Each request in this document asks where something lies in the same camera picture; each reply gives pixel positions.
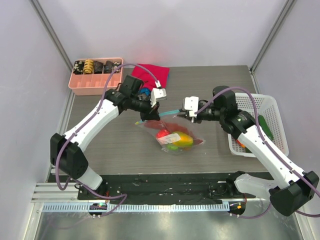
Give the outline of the black dotted sock roll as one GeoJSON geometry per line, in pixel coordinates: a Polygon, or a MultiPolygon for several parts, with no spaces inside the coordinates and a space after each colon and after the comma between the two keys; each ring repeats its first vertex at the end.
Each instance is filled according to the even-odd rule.
{"type": "Polygon", "coordinates": [[[121,64],[122,64],[121,61],[114,61],[112,63],[112,71],[115,72],[116,74],[119,74],[122,70],[122,68],[120,67],[121,64]]]}

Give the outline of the black floral sock roll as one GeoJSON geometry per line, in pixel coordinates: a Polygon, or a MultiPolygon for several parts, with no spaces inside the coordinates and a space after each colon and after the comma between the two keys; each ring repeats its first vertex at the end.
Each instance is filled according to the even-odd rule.
{"type": "Polygon", "coordinates": [[[72,73],[75,75],[82,75],[84,73],[85,62],[83,60],[76,60],[73,64],[72,73]]]}

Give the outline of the dark brown sock roll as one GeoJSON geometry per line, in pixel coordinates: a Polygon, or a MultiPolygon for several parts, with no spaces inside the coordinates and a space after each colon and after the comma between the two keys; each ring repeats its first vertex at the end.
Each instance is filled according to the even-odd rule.
{"type": "Polygon", "coordinates": [[[104,68],[104,63],[94,60],[93,61],[93,73],[94,74],[102,74],[103,73],[103,68],[104,68]]]}

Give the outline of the black patterned sock roll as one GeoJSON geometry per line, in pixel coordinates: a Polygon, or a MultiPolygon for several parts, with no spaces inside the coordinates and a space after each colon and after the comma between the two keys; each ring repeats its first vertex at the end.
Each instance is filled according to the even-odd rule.
{"type": "Polygon", "coordinates": [[[114,63],[110,60],[107,60],[103,66],[103,73],[110,74],[113,71],[114,63]]]}

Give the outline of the pink compartment tray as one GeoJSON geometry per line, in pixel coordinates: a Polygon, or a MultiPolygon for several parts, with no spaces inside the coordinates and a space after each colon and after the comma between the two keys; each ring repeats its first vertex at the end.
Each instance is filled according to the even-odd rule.
{"type": "MultiPolygon", "coordinates": [[[[124,60],[121,57],[108,57],[108,58],[83,58],[77,59],[81,61],[85,61],[86,59],[91,59],[93,61],[102,62],[104,65],[106,61],[120,61],[124,63],[124,60]]],[[[103,93],[105,85],[107,85],[108,89],[114,89],[123,81],[123,70],[121,69],[120,73],[114,73],[111,76],[110,81],[108,80],[110,74],[73,74],[73,70],[71,72],[71,76],[69,79],[68,87],[72,90],[72,92],[77,96],[91,96],[91,95],[101,95],[103,93]]]]}

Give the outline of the clear zip top bag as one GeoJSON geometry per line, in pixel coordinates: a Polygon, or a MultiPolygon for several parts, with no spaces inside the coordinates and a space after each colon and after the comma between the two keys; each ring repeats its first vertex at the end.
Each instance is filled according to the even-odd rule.
{"type": "Polygon", "coordinates": [[[152,135],[162,151],[180,154],[205,143],[181,109],[162,112],[159,116],[159,121],[140,120],[135,125],[152,135]]]}

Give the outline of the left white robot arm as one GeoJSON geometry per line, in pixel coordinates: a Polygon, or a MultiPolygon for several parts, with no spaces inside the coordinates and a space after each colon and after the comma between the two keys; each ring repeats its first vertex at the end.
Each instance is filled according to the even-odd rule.
{"type": "Polygon", "coordinates": [[[123,111],[140,113],[141,120],[160,120],[159,101],[167,93],[159,81],[150,96],[143,98],[140,88],[143,81],[126,76],[118,89],[108,89],[96,107],[75,127],[64,134],[54,134],[50,139],[50,162],[56,171],[62,171],[71,179],[89,188],[89,194],[100,200],[107,192],[102,177],[89,167],[84,152],[94,137],[123,111]]]}

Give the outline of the red toy apple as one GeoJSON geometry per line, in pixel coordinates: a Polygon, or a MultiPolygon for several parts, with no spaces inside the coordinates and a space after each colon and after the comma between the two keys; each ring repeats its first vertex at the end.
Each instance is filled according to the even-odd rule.
{"type": "Polygon", "coordinates": [[[165,136],[168,136],[170,132],[167,129],[161,129],[158,131],[158,133],[155,135],[156,139],[163,138],[165,136]]]}

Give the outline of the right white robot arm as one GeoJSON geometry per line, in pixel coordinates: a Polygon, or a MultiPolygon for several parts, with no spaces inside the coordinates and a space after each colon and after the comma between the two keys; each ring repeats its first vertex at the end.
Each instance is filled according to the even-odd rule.
{"type": "Polygon", "coordinates": [[[270,141],[259,124],[258,111],[252,94],[242,87],[217,86],[213,97],[202,103],[198,97],[185,97],[184,118],[191,122],[218,121],[221,128],[251,151],[272,176],[272,180],[254,177],[243,171],[227,180],[226,193],[233,198],[249,194],[269,201],[283,216],[298,213],[318,218],[319,214],[300,209],[314,195],[319,195],[319,176],[305,172],[270,141]]]}

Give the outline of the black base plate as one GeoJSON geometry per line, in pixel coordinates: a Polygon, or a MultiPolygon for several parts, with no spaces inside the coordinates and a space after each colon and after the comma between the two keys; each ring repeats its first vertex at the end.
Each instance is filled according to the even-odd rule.
{"type": "Polygon", "coordinates": [[[103,175],[99,194],[126,194],[126,205],[208,205],[223,199],[250,198],[232,191],[228,173],[121,174],[103,175]]]}

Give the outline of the green toy cucumber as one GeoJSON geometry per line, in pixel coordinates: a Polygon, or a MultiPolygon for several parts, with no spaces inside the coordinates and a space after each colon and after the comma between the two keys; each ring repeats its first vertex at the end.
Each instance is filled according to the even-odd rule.
{"type": "Polygon", "coordinates": [[[265,118],[262,115],[258,116],[258,123],[260,125],[260,127],[262,128],[263,132],[266,134],[266,136],[273,141],[274,140],[274,136],[265,120],[265,118]]]}

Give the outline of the yellow orange toy mango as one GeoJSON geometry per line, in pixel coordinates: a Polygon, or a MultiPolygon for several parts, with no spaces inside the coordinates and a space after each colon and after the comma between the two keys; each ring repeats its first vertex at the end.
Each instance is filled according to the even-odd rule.
{"type": "Polygon", "coordinates": [[[194,139],[181,131],[175,131],[173,132],[175,137],[179,137],[179,139],[177,138],[172,144],[175,147],[181,148],[181,149],[187,149],[187,148],[191,148],[194,146],[194,139]]]}

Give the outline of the red folded cloth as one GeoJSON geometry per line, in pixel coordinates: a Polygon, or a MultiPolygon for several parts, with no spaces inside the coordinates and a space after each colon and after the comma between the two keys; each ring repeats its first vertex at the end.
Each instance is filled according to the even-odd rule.
{"type": "MultiPolygon", "coordinates": [[[[144,68],[148,69],[160,82],[162,88],[166,88],[167,80],[169,79],[170,68],[157,66],[152,64],[142,64],[139,65],[143,66],[144,68]]],[[[131,75],[135,78],[138,78],[144,82],[143,88],[147,88],[150,91],[156,87],[154,78],[145,70],[135,66],[131,75]]]]}

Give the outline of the yellow striped sock roll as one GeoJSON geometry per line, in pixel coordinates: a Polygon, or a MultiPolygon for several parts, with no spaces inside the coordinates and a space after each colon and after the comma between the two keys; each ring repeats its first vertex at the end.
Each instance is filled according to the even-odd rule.
{"type": "Polygon", "coordinates": [[[83,65],[83,73],[85,75],[93,74],[94,72],[94,61],[92,59],[86,59],[83,65]]]}

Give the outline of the white plastic basket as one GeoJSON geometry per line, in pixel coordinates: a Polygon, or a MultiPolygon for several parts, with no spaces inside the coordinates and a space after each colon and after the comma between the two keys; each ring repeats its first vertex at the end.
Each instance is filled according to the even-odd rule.
{"type": "MultiPolygon", "coordinates": [[[[285,156],[288,156],[289,147],[277,101],[269,95],[253,94],[252,96],[256,104],[258,116],[262,115],[265,118],[273,134],[274,140],[272,142],[285,156]]],[[[227,137],[231,154],[250,158],[254,157],[248,149],[242,148],[230,134],[227,137]]]]}

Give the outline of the blue folded cloth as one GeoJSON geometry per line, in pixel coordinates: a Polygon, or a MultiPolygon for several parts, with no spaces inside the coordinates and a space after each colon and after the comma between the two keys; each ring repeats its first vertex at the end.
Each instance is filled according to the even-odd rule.
{"type": "Polygon", "coordinates": [[[143,100],[147,100],[150,98],[151,91],[148,88],[142,88],[139,91],[139,97],[143,100]]]}

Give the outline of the green toy lime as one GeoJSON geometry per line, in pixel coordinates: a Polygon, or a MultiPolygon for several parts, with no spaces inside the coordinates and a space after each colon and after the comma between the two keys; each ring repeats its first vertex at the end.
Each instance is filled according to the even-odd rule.
{"type": "Polygon", "coordinates": [[[179,147],[177,147],[173,144],[168,144],[166,147],[169,151],[177,151],[179,149],[179,147]]]}

